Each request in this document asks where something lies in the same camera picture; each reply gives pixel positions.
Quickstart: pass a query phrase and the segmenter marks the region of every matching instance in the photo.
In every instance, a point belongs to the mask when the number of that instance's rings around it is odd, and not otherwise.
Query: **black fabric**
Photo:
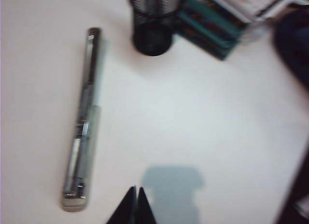
[[[309,12],[285,16],[274,35],[274,45],[291,72],[309,89]]]
[[[294,205],[309,194],[309,148],[290,191],[286,204],[277,224],[308,224],[309,220],[301,216]]]

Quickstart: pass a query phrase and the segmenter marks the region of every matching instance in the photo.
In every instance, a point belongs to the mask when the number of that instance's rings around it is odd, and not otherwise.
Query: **desk surface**
[[[307,145],[308,94],[271,33],[227,61],[185,39],[159,57],[130,42],[127,0],[1,0],[2,223],[103,224],[145,186],[159,224],[274,223]],[[85,33],[109,42],[91,198],[60,194]]]

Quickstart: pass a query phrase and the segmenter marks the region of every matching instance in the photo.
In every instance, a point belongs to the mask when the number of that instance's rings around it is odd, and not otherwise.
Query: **black object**
[[[291,188],[289,197],[281,212],[277,224],[308,224],[308,220],[301,216],[295,208],[295,203],[309,194],[309,148],[303,163]]]
[[[181,0],[130,0],[133,7],[133,43],[143,54],[158,56],[172,43],[175,14]]]
[[[274,44],[291,72],[309,89],[309,12],[287,14],[277,25]]]
[[[136,199],[136,187],[132,186],[106,224],[156,224],[144,189]]]

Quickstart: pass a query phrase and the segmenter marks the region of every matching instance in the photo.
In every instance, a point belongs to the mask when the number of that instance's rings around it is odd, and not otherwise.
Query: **black mesh pen holder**
[[[133,7],[133,43],[143,54],[158,56],[172,44],[175,15],[181,0],[130,0]]]

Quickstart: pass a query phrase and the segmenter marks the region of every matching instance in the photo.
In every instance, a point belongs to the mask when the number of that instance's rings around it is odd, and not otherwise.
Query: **pen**
[[[90,28],[86,38],[82,92],[75,134],[62,192],[62,208],[66,211],[82,210],[88,201],[91,166],[100,113],[98,91],[103,46],[101,30]]]

